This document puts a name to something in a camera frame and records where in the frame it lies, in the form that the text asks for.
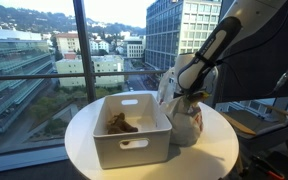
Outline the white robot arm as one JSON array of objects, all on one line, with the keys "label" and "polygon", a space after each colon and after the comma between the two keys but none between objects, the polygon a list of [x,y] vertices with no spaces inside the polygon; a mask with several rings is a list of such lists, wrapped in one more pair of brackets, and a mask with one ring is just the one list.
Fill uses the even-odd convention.
[{"label": "white robot arm", "polygon": [[176,67],[176,93],[198,92],[219,56],[265,26],[288,0],[234,0],[202,47],[183,67]]}]

